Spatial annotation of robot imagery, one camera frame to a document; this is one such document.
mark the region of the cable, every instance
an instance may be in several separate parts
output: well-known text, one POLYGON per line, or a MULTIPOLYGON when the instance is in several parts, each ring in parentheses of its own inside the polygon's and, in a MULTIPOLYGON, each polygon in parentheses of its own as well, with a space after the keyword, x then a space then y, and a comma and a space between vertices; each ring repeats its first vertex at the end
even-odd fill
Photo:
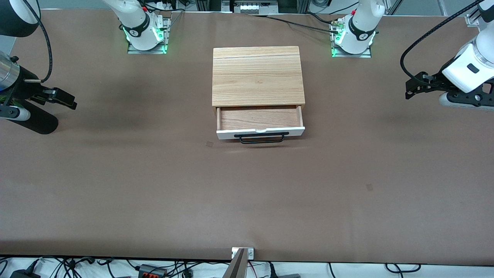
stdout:
MULTIPOLYGON (((328 15, 330 15, 330 14, 334 14, 334 13, 337 13, 337 12, 342 11, 342 10, 345 10, 345 9, 348 9, 348 8, 350 8, 350 7, 352 7, 352 6, 357 5, 357 4, 358 4, 358 2, 353 3, 353 4, 351 4, 351 5, 350 5, 350 6, 348 6, 348 7, 345 7, 345 8, 343 8, 343 9, 339 9, 339 10, 334 11, 334 12, 332 12, 332 13, 328 13, 328 15)), ((320 17, 319 17, 316 13, 313 13, 313 12, 311 12, 311 11, 308 11, 308 12, 306 12, 306 14, 310 14, 310 15, 314 16, 317 20, 319 20, 319 21, 321 21, 321 22, 323 22, 323 23, 326 23, 326 24, 331 24, 331 21, 327 21, 327 20, 324 20, 324 19, 320 18, 320 17)))
POLYGON ((248 264, 250 264, 250 267, 251 267, 252 271, 254 272, 255 278, 257 278, 257 273, 255 272, 254 266, 252 265, 252 263, 250 261, 248 264))
POLYGON ((50 277, 49 277, 49 278, 51 278, 51 277, 55 274, 55 271, 56 271, 57 269, 58 269, 58 270, 60 270, 60 268, 62 267, 62 264, 63 264, 63 263, 61 263, 61 262, 60 262, 60 263, 59 263, 59 264, 55 267, 55 269, 53 269, 53 272, 51 273, 51 275, 50 275, 50 277))
POLYGON ((110 273, 110 276, 112 278, 115 278, 115 276, 113 276, 112 270, 110 269, 110 263, 106 264, 106 266, 108 267, 108 272, 110 273))
POLYGON ((34 262, 31 263, 31 265, 26 268, 26 270, 24 271, 24 274, 27 274, 27 275, 31 275, 33 274, 34 272, 34 268, 36 267, 36 264, 38 263, 39 259, 36 259, 34 262))
MULTIPOLYGON (((351 5, 350 5, 350 6, 348 6, 348 7, 344 7, 343 9, 339 9, 339 10, 336 10, 336 11, 330 12, 330 13, 328 13, 327 15, 330 15, 330 14, 335 14, 335 13, 337 13, 337 12, 339 12, 339 11, 346 10, 346 9, 348 9, 348 8, 351 8, 351 7, 355 6, 355 5, 357 5, 357 4, 358 4, 358 2, 355 2, 355 3, 351 4, 351 5)), ((323 10, 325 10, 325 9, 326 9, 326 8, 324 8, 324 9, 322 9, 322 10, 318 11, 318 12, 315 12, 315 14, 318 14, 318 13, 322 12, 322 11, 323 11, 323 10)))
POLYGON ((0 261, 0 264, 1 264, 1 263, 5 263, 5 264, 3 265, 3 268, 2 268, 2 269, 1 269, 1 271, 0 271, 0 276, 3 274, 3 272, 4 272, 4 271, 5 271, 5 269, 7 268, 8 261, 7 261, 7 259, 6 259, 6 258, 4 258, 4 259, 2 259, 2 260, 0 261))
POLYGON ((51 70, 53 69, 53 56, 51 55, 51 44, 50 44, 50 39, 48 38, 48 33, 46 32, 46 29, 44 28, 43 23, 41 22, 40 17, 36 14, 34 11, 33 7, 29 4, 28 0, 22 0, 24 4, 28 7, 28 9, 31 11, 33 14, 34 18, 38 21, 38 24, 41 27, 41 30, 43 31, 44 39, 46 40, 46 47, 48 47, 48 59, 49 59, 49 66, 48 66, 48 73, 46 74, 46 77, 41 79, 41 83, 44 83, 48 78, 51 76, 51 70))
POLYGON ((135 269, 135 271, 139 271, 140 266, 135 266, 135 265, 131 264, 129 260, 126 260, 126 261, 127 261, 127 263, 128 263, 131 267, 133 267, 133 268, 135 269))
POLYGON ((291 22, 291 21, 284 20, 284 19, 281 19, 281 18, 270 17, 270 16, 266 16, 266 18, 270 18, 270 19, 282 21, 282 22, 285 22, 285 23, 288 23, 288 24, 293 24, 293 25, 297 25, 297 26, 301 26, 301 27, 304 27, 304 28, 309 28, 309 29, 313 29, 313 30, 317 30, 317 31, 328 32, 328 33, 333 33, 333 34, 337 34, 338 33, 337 31, 326 30, 326 29, 321 29, 321 28, 312 27, 312 26, 308 26, 308 25, 303 25, 303 24, 300 24, 300 23, 291 22))
POLYGON ((175 24, 175 21, 177 21, 177 20, 180 18, 180 16, 182 15, 182 13, 184 13, 184 12, 185 12, 185 10, 180 11, 180 13, 178 14, 177 18, 175 18, 175 19, 171 22, 171 24, 170 24, 170 28, 171 28, 171 27, 175 24))
POLYGON ((425 33, 422 37, 420 37, 418 40, 416 40, 410 47, 408 47, 402 54, 401 58, 400 58, 400 66, 401 66, 401 69, 403 70, 403 72, 406 73, 406 75, 408 75, 410 78, 414 79, 415 81, 417 81, 419 84, 422 84, 424 86, 430 86, 430 87, 433 87, 433 88, 440 88, 439 85, 436 85, 436 84, 430 84, 430 83, 427 83, 427 82, 424 82, 422 80, 419 80, 417 77, 415 77, 412 73, 410 73, 407 68, 405 67, 405 56, 407 56, 408 52, 410 52, 419 42, 423 41, 425 38, 427 38, 428 36, 430 36, 432 33, 436 32, 439 28, 443 27, 444 25, 446 25, 448 22, 452 21, 453 19, 455 19, 456 17, 458 17, 459 15, 461 15, 462 13, 468 11, 469 9, 473 8, 474 6, 476 6, 478 3, 482 2, 484 0, 476 0, 475 2, 471 3, 470 5, 466 6, 465 8, 459 10, 457 13, 455 13, 454 15, 448 17, 447 19, 443 20, 443 22, 439 23, 438 25, 436 25, 434 28, 432 28, 431 30, 429 30, 427 33, 425 33))
POLYGON ((395 268, 397 270, 391 270, 391 269, 389 269, 388 265, 389 265, 389 263, 385 263, 384 264, 384 267, 386 268, 386 270, 389 271, 389 272, 391 272, 391 273, 394 273, 394 274, 399 274, 401 278, 403 278, 403 273, 414 273, 414 272, 419 271, 422 268, 422 265, 421 264, 418 264, 417 265, 418 267, 416 269, 412 269, 412 270, 401 270, 400 267, 397 264, 392 263, 392 265, 395 266, 395 268))
POLYGON ((346 10, 346 9, 348 9, 348 8, 351 8, 351 7, 355 6, 355 5, 357 5, 357 4, 358 4, 358 2, 355 2, 355 3, 351 4, 351 5, 350 5, 350 6, 348 6, 348 7, 344 7, 343 9, 339 9, 339 10, 336 10, 336 11, 334 11, 334 12, 328 13, 328 15, 329 15, 329 14, 335 14, 335 13, 337 13, 337 12, 339 12, 339 11, 346 10))
POLYGON ((271 276, 270 278, 278 278, 278 275, 276 275, 276 270, 275 270, 275 266, 273 265, 272 262, 268 262, 269 264, 269 268, 271 269, 271 276))
POLYGON ((175 273, 175 274, 171 275, 171 276, 170 276, 170 278, 175 277, 175 276, 178 276, 178 275, 179 275, 179 274, 181 274, 182 272, 184 272, 184 271, 186 271, 186 270, 188 270, 188 269, 191 269, 191 268, 193 268, 194 266, 197 266, 197 265, 200 265, 200 264, 202 264, 202 262, 200 262, 200 263, 195 263, 195 264, 193 264, 193 265, 191 265, 191 266, 189 266, 189 267, 185 268, 184 270, 179 271, 179 272, 177 272, 177 273, 175 273))
POLYGON ((331 266, 331 263, 328 263, 328 265, 329 265, 329 271, 331 272, 331 276, 333 276, 333 278, 336 278, 333 272, 333 266, 331 266))

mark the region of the brown table surface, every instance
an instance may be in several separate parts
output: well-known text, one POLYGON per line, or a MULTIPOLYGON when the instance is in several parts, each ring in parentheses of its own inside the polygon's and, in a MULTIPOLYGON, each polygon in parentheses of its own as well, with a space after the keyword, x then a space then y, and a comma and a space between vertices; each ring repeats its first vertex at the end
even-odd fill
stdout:
MULTIPOLYGON (((183 14, 166 55, 127 55, 112 11, 42 13, 46 85, 79 106, 45 106, 48 136, 0 122, 0 253, 493 264, 494 114, 404 98, 400 55, 442 18, 385 17, 372 59, 348 59, 324 33, 222 13, 183 14), (300 47, 303 136, 217 139, 212 49, 234 46, 300 47)), ((454 20, 409 69, 437 72, 475 33, 454 20)), ((12 55, 44 76, 40 30, 12 55)))

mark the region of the wooden drawer box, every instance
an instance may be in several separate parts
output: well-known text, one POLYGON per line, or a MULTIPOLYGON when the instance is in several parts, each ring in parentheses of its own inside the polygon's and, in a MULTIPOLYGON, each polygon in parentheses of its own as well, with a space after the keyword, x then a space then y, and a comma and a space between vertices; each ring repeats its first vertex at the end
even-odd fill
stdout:
POLYGON ((302 135, 304 104, 297 46, 214 49, 212 106, 219 139, 278 142, 302 135))
POLYGON ((300 105, 218 107, 216 127, 219 139, 241 140, 254 137, 276 140, 300 136, 305 130, 300 105))

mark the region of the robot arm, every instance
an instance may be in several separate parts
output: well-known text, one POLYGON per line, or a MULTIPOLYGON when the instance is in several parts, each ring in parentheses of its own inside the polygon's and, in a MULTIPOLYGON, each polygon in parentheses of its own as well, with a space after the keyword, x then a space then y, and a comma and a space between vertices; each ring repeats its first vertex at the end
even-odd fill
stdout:
POLYGON ((163 16, 145 12, 137 0, 103 0, 117 14, 132 46, 150 50, 164 40, 163 16))
MULTIPOLYGON (((0 0, 0 35, 29 36, 38 27, 36 17, 40 17, 37 0, 0 0)), ((0 118, 40 134, 49 134, 57 128, 57 118, 28 100, 41 105, 58 103, 75 109, 75 98, 59 88, 42 86, 35 74, 17 64, 18 60, 18 57, 0 51, 0 118)))
POLYGON ((482 19, 488 22, 476 37, 465 44, 456 56, 448 61, 439 73, 428 76, 418 73, 407 81, 406 99, 417 93, 446 91, 440 96, 440 103, 446 106, 494 109, 491 94, 494 84, 494 0, 478 4, 482 19), (484 84, 491 91, 483 91, 484 84))
POLYGON ((334 43, 350 54, 364 52, 371 45, 385 10, 383 0, 360 0, 354 13, 338 19, 345 24, 344 32, 334 43))
MULTIPOLYGON (((164 40, 161 15, 145 12, 137 0, 103 1, 117 14, 127 39, 136 49, 149 50, 164 40)), ((0 35, 29 36, 41 23, 38 21, 40 16, 37 0, 0 0, 0 35)), ((43 32, 51 57, 49 40, 44 29, 43 32)), ((17 64, 18 60, 18 57, 10 57, 0 51, 0 119, 7 119, 40 134, 49 134, 57 128, 57 118, 28 100, 41 105, 58 103, 75 109, 75 98, 59 88, 42 86, 49 74, 39 80, 35 74, 17 64)))

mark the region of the open drawer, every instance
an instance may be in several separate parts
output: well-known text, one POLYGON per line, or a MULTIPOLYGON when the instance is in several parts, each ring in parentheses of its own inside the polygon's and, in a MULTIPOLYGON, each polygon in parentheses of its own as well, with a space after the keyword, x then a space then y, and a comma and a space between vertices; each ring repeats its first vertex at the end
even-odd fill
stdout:
POLYGON ((305 130, 300 105, 217 107, 216 125, 219 139, 242 143, 281 142, 305 130))

